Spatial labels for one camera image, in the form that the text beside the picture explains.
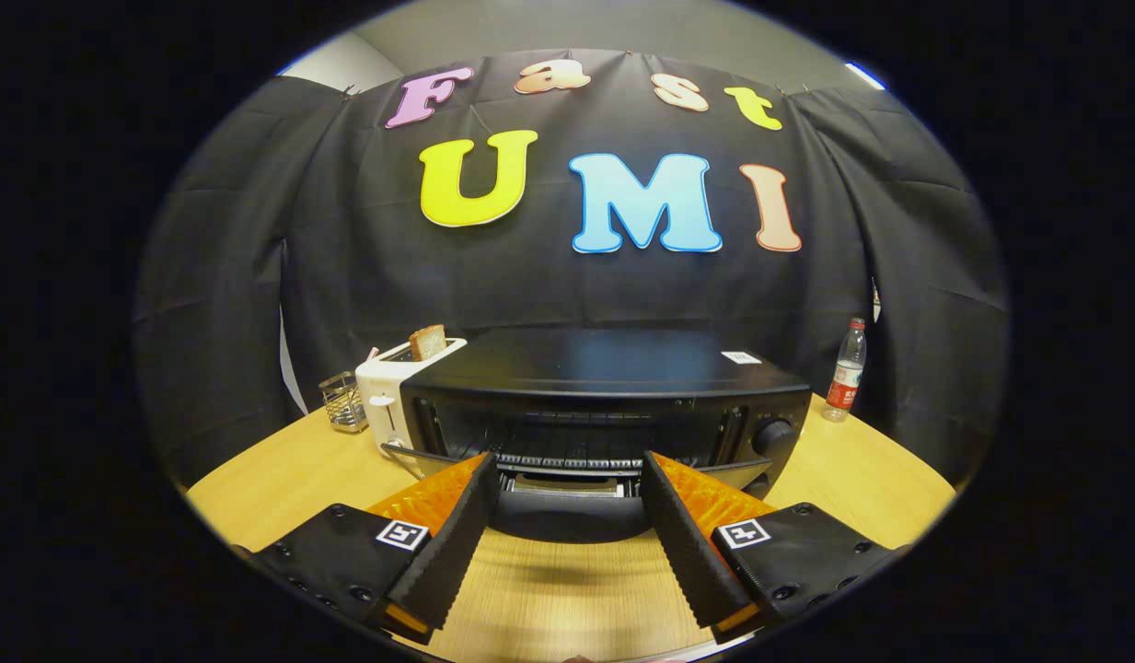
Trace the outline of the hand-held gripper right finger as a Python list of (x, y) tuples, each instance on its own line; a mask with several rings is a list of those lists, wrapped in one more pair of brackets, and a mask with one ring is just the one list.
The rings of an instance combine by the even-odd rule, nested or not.
[(655, 452), (644, 454), (640, 496), (690, 612), (717, 643), (797, 620), (907, 553), (808, 501), (770, 506)]

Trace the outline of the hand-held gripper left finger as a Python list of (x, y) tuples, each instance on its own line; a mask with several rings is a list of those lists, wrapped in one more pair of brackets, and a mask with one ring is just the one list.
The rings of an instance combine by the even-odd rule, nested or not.
[(501, 493), (491, 452), (453, 463), (372, 507), (334, 503), (249, 567), (345, 621), (427, 645), (446, 624)]

